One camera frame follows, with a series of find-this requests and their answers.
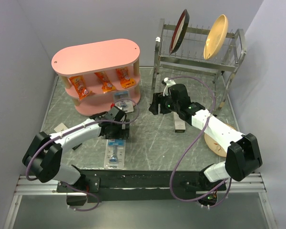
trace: white clip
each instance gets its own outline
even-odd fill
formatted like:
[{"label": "white clip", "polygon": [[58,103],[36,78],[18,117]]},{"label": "white clip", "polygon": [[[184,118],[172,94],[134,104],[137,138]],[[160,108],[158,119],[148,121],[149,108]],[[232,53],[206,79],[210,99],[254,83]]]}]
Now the white clip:
[{"label": "white clip", "polygon": [[168,95],[168,88],[169,88],[170,86],[175,85],[176,83],[175,83],[174,80],[169,80],[168,77],[166,77],[166,78],[164,79],[164,83],[166,83],[166,86],[165,86],[164,91],[163,91],[163,96],[166,96],[166,95]]}]

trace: plate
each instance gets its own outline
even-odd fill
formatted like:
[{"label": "plate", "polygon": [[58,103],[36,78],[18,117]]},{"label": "plate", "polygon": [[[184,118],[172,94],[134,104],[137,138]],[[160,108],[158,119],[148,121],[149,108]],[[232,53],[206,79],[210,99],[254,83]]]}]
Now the plate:
[{"label": "plate", "polygon": [[219,155],[219,156],[227,157],[227,152],[224,151],[224,150],[221,148],[221,146],[220,146],[216,141],[214,141],[214,139],[212,139],[209,135],[204,134],[204,140],[205,140],[205,143],[208,145],[208,147],[209,147],[214,153],[216,153],[216,154]]},{"label": "plate", "polygon": [[180,16],[179,21],[176,25],[175,31],[173,33],[170,50],[169,50],[170,54],[178,51],[183,41],[183,38],[186,34],[186,29],[189,24],[189,20],[190,20],[190,15],[185,9]]},{"label": "plate", "polygon": [[204,45],[205,60],[215,57],[216,54],[219,52],[225,41],[225,37],[228,32],[228,26],[228,18],[224,14],[220,15],[213,24],[206,39]]}]

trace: metal rack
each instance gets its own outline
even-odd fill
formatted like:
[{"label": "metal rack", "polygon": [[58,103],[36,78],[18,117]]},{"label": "metal rack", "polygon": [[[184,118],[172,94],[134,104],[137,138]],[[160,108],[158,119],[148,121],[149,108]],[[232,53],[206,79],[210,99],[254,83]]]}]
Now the metal rack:
[{"label": "metal rack", "polygon": [[160,67],[214,77],[215,95],[218,77],[222,71],[225,71],[230,72],[230,76],[225,84],[225,91],[220,103],[219,105],[216,104],[216,111],[220,111],[227,99],[231,82],[246,55],[244,30],[238,29],[235,33],[233,30],[228,32],[219,53],[214,58],[205,60],[203,57],[204,44],[210,27],[204,29],[204,27],[196,26],[193,28],[192,25],[189,26],[179,50],[174,54],[169,54],[168,50],[175,28],[175,25],[165,24],[164,19],[160,19],[154,52],[151,99],[155,91]]}]

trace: metal dish rack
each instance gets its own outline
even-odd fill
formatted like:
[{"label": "metal dish rack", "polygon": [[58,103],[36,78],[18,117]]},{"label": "metal dish rack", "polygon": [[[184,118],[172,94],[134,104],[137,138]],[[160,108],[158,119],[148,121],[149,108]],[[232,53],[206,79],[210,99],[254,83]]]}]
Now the metal dish rack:
[{"label": "metal dish rack", "polygon": [[192,25],[188,27],[181,47],[176,53],[170,55],[168,51],[175,28],[175,25],[165,24],[164,19],[160,19],[154,52],[151,99],[155,91],[160,67],[214,77],[215,95],[217,80],[222,71],[230,72],[219,105],[216,102],[218,105],[216,112],[219,112],[225,104],[231,82],[246,55],[244,30],[238,29],[235,33],[233,30],[228,32],[219,53],[212,59],[205,60],[203,57],[204,44],[210,27],[207,29],[198,28],[198,26],[193,28]]}]

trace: snack package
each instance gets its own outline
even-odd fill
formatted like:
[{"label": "snack package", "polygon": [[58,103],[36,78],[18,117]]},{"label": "snack package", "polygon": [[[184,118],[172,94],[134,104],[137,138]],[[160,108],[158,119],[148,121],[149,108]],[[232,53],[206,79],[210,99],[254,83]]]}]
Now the snack package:
[{"label": "snack package", "polygon": [[135,85],[135,80],[128,75],[127,67],[117,68],[116,73],[118,74],[122,88],[129,88]]},{"label": "snack package", "polygon": [[92,93],[92,91],[87,89],[84,77],[82,75],[72,76],[69,78],[69,80],[73,84],[80,100]]},{"label": "snack package", "polygon": [[103,83],[102,90],[104,93],[116,90],[115,86],[113,86],[113,84],[108,79],[106,72],[101,71],[101,72],[94,73],[94,74],[96,74],[96,76]]}]

